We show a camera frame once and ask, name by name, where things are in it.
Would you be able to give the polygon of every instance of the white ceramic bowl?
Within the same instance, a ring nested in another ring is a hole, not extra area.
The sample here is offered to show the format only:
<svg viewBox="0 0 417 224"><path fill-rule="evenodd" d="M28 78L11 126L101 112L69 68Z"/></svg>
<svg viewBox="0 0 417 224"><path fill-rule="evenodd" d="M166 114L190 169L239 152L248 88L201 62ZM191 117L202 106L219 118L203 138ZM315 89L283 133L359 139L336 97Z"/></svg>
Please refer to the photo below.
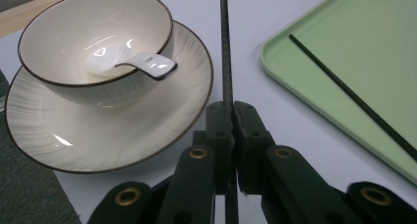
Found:
<svg viewBox="0 0 417 224"><path fill-rule="evenodd" d="M138 100L155 81L130 69L116 77L90 73L88 56L108 45L171 58L173 21L159 0L63 0L34 18L19 41L23 66L62 97L113 107Z"/></svg>

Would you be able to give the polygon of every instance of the ceramic spoon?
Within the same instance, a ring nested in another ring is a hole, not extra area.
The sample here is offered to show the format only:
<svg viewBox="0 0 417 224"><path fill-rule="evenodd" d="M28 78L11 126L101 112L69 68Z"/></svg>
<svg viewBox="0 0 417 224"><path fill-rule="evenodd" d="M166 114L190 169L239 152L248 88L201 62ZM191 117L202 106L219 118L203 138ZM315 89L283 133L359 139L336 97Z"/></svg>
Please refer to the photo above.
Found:
<svg viewBox="0 0 417 224"><path fill-rule="evenodd" d="M161 81L176 70L177 64L162 55L135 53L125 45L105 46L86 60L87 71L106 77L121 76L135 68Z"/></svg>

